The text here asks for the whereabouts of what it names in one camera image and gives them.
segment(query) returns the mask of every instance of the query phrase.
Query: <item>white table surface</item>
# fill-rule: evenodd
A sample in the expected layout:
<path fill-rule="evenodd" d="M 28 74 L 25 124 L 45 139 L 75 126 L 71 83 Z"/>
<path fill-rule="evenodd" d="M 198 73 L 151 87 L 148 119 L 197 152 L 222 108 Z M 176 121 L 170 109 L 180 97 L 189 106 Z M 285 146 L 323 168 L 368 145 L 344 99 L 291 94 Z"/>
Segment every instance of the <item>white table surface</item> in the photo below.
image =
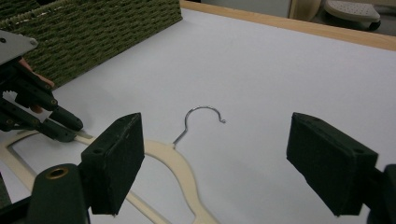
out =
<path fill-rule="evenodd" d="M 292 112 L 326 120 L 396 162 L 396 52 L 183 9 L 184 20 L 54 92 L 97 136 L 141 112 L 146 139 L 172 143 L 191 164 L 205 206 L 220 223 L 356 223 L 335 217 L 286 160 Z M 2 139 L 6 133 L 0 133 Z M 80 162 L 85 146 L 35 135 L 13 148 L 37 172 Z M 29 195 L 0 162 L 15 202 Z M 172 223 L 191 223 L 176 179 L 146 157 L 132 191 Z M 125 202 L 92 223 L 150 223 Z"/>

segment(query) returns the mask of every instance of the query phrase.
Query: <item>metal hanger hook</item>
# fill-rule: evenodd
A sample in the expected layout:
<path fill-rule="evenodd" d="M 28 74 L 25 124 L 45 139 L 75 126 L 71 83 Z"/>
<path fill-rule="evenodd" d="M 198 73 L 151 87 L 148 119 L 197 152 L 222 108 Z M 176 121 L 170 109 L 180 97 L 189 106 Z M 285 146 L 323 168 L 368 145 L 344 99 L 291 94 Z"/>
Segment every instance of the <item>metal hanger hook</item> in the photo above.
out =
<path fill-rule="evenodd" d="M 195 111 L 195 110 L 197 110 L 197 109 L 211 109 L 211 110 L 215 111 L 216 113 L 218 113 L 218 115 L 219 115 L 219 121 L 220 121 L 221 123 L 225 123 L 225 122 L 226 122 L 225 119 L 222 119 L 222 118 L 221 118 L 220 112 L 219 112 L 215 107 L 212 107 L 212 106 L 210 106 L 210 105 L 200 105 L 200 106 L 197 106 L 197 107 L 191 109 L 189 112 L 187 112 L 186 118 L 184 118 L 184 127 L 185 127 L 185 128 L 184 128 L 184 131 L 183 131 L 183 133 L 181 133 L 181 134 L 178 136 L 178 138 L 173 142 L 174 145 L 176 145 L 177 142 L 180 141 L 180 139 L 184 136 L 184 134 L 186 134 L 186 132 L 189 130 L 189 127 L 188 127 L 188 125 L 187 125 L 187 120 L 188 120 L 188 118 L 189 118 L 190 113 L 192 113 L 193 111 Z"/>

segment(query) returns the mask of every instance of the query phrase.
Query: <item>wooden table edge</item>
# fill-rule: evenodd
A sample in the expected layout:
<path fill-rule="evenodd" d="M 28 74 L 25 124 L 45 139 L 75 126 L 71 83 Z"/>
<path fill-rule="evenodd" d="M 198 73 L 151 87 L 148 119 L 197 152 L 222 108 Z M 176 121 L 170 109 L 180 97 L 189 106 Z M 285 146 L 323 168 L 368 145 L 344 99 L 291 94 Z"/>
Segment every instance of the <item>wooden table edge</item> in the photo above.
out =
<path fill-rule="evenodd" d="M 311 35 L 329 37 L 332 39 L 343 40 L 363 46 L 369 46 L 378 49 L 396 50 L 396 36 L 379 35 L 369 32 L 349 30 L 345 28 L 333 27 L 313 22 L 297 21 L 287 18 L 264 15 L 260 13 L 248 12 L 244 10 L 232 9 L 227 7 L 217 7 L 184 0 L 180 0 L 180 6 L 190 10 L 229 17 L 242 21 L 252 21 L 260 24 L 270 25 L 277 28 L 288 29 Z"/>

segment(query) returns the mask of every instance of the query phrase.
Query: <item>woven basket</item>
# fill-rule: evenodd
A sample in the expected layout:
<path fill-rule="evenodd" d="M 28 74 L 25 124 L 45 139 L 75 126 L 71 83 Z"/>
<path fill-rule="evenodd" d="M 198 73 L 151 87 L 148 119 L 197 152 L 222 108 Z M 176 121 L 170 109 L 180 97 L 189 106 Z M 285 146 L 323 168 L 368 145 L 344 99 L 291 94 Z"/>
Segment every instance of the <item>woven basket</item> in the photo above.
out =
<path fill-rule="evenodd" d="M 0 29 L 39 42 L 24 58 L 58 87 L 181 20 L 178 0 L 59 0 L 43 7 L 0 0 L 0 15 Z"/>

